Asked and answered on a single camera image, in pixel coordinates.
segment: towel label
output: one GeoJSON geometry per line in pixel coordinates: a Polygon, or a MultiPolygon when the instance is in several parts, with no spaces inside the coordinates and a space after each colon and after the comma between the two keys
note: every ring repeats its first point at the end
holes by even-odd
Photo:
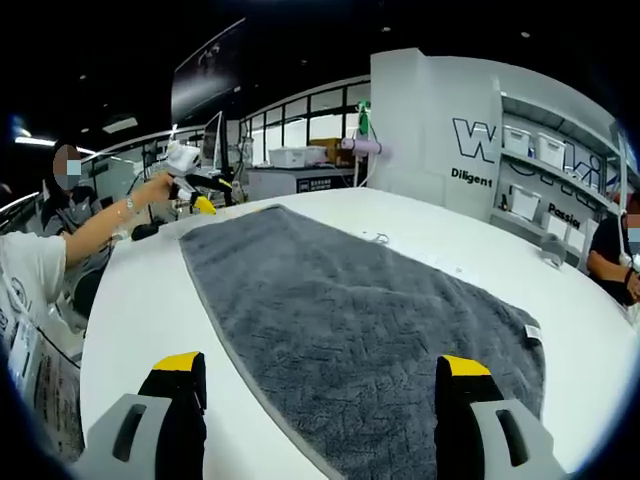
{"type": "Polygon", "coordinates": [[[534,327],[533,325],[525,325],[524,331],[527,333],[527,338],[533,338],[542,343],[542,330],[538,327],[534,327]]]}

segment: white box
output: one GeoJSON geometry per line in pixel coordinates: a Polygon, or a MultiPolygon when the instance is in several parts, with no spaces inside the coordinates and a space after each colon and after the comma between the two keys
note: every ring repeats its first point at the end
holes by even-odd
{"type": "Polygon", "coordinates": [[[504,139],[505,150],[517,153],[523,157],[529,156],[529,141],[531,140],[531,134],[529,132],[504,125],[502,127],[502,138],[504,139]]]}
{"type": "Polygon", "coordinates": [[[533,221],[540,203],[540,195],[526,190],[520,185],[513,184],[511,187],[513,188],[511,213],[515,213],[530,222],[533,221]]]}
{"type": "Polygon", "coordinates": [[[269,162],[279,168],[302,168],[326,158],[326,147],[276,148],[269,150],[269,162]]]}
{"type": "Polygon", "coordinates": [[[564,237],[564,241],[567,243],[567,245],[575,248],[580,253],[582,253],[584,249],[584,239],[584,233],[567,225],[567,234],[564,237]]]}
{"type": "Polygon", "coordinates": [[[542,228],[547,233],[553,233],[562,241],[564,241],[564,237],[567,234],[567,227],[567,222],[560,220],[549,212],[544,212],[542,215],[542,228]]]}
{"type": "Polygon", "coordinates": [[[562,170],[564,166],[564,142],[539,132],[537,136],[536,155],[549,165],[562,170]]]}

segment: gray towel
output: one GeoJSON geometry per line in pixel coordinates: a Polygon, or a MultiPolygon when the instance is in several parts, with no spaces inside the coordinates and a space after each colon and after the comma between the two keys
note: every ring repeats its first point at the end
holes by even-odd
{"type": "Polygon", "coordinates": [[[480,288],[281,206],[180,242],[238,371],[329,475],[435,478],[443,354],[478,360],[540,414],[542,347],[524,335],[538,324],[480,288]]]}

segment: white table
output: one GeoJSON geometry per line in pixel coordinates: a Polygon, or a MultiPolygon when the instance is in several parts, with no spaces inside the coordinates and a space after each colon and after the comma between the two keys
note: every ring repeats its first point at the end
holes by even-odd
{"type": "Polygon", "coordinates": [[[528,311],[544,336],[543,423],[554,453],[575,471],[615,418],[633,375],[636,335],[622,310],[568,265],[480,221],[369,189],[292,195],[198,215],[115,248],[93,305],[81,372],[89,427],[122,394],[135,393],[167,355],[200,350],[207,363],[205,478],[322,478],[250,393],[220,344],[191,282],[178,238],[194,226],[280,203],[485,288],[528,311]]]}

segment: black ceiling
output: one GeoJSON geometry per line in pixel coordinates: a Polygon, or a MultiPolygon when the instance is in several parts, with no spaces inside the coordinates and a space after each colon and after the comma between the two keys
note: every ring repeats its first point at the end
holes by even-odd
{"type": "Polygon", "coordinates": [[[9,77],[3,103],[34,136],[71,137],[99,150],[169,129],[174,69],[243,17],[247,30],[237,66],[242,89],[223,100],[232,117],[366,74],[372,52],[417,46],[425,54],[488,58],[539,71],[593,98],[629,129],[638,126],[633,59],[625,58],[634,55],[628,49],[637,41],[619,17],[601,15],[595,23],[577,11],[532,4],[523,13],[524,4],[513,2],[182,0],[161,9],[159,3],[87,3],[64,12],[20,7],[26,10],[12,17],[16,33],[2,34],[5,81],[9,77]],[[38,20],[30,16],[34,9],[38,20]],[[126,114],[139,126],[113,135],[102,131],[126,114]]]}

